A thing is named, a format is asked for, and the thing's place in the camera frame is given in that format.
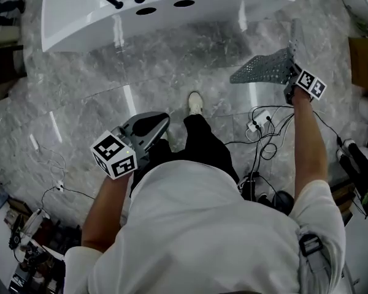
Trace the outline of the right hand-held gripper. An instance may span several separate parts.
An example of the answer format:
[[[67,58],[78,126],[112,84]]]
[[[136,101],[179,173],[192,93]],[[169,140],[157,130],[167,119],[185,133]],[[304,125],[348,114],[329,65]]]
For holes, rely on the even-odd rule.
[[[295,87],[300,87],[309,96],[310,100],[320,100],[327,85],[308,70],[301,69],[296,63],[289,68],[289,78],[284,89],[286,103],[291,105]]]

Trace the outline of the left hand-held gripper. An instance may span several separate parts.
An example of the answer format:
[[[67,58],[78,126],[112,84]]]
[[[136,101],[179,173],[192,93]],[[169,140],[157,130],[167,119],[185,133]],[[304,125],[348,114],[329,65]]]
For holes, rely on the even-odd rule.
[[[96,164],[111,179],[118,179],[149,162],[150,148],[166,132],[170,117],[150,111],[129,118],[124,124],[105,131],[91,146]]]

